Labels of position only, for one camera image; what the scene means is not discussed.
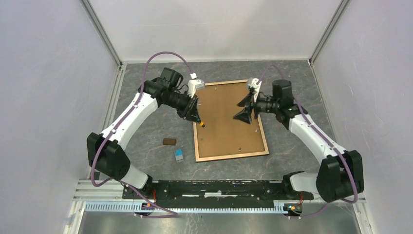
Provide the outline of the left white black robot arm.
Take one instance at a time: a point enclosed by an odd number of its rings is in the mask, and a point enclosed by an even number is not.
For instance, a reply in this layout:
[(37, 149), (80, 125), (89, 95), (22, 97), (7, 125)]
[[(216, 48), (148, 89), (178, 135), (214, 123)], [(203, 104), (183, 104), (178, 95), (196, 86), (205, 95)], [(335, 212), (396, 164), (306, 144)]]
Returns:
[(140, 198), (150, 197), (151, 176), (132, 166), (124, 150), (138, 128), (161, 105), (175, 109), (184, 120), (204, 126), (197, 110), (196, 91), (203, 89), (205, 83), (192, 73), (188, 89), (180, 92), (178, 85), (182, 80), (179, 72), (164, 68), (159, 77), (144, 81), (132, 102), (112, 124), (99, 134), (90, 133), (87, 151), (91, 168), (133, 186)]

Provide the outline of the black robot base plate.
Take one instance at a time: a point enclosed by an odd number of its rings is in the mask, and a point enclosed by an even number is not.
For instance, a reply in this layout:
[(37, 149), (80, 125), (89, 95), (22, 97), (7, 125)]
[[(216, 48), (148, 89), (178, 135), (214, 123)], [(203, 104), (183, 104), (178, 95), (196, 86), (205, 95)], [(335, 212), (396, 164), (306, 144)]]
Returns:
[(272, 208), (274, 201), (313, 200), (279, 180), (159, 180), (143, 193), (163, 208)]

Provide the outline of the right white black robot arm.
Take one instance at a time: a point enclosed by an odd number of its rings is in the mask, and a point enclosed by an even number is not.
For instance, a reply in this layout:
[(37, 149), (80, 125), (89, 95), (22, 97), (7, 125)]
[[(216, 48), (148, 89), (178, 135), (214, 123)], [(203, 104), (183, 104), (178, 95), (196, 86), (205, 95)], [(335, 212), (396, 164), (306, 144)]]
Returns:
[(281, 192), (294, 199), (301, 192), (318, 194), (325, 202), (342, 200), (356, 203), (364, 191), (363, 162), (356, 150), (335, 143), (313, 120), (292, 93), (285, 79), (272, 83), (272, 94), (260, 91), (262, 81), (251, 78), (249, 93), (237, 104), (242, 110), (233, 119), (250, 124), (260, 114), (274, 114), (279, 123), (297, 136), (319, 163), (317, 173), (292, 172), (283, 176)]

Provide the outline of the small brown wooden block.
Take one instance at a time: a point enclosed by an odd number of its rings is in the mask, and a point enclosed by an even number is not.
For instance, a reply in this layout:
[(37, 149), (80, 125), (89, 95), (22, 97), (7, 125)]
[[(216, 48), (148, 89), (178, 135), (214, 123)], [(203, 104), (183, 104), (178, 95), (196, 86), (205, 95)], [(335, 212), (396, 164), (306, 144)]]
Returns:
[(175, 146), (177, 140), (175, 138), (164, 138), (162, 143), (163, 145)]

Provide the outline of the black picture frame with photo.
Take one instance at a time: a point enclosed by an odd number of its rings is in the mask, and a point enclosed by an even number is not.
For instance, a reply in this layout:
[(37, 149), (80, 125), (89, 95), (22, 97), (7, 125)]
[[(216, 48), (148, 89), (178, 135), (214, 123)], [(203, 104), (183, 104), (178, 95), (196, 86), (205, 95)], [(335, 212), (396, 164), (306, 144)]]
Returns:
[(196, 162), (206, 162), (269, 154), (260, 118), (251, 124), (233, 119), (242, 110), (237, 104), (247, 94), (246, 80), (205, 84), (196, 92), (201, 127), (194, 124)]

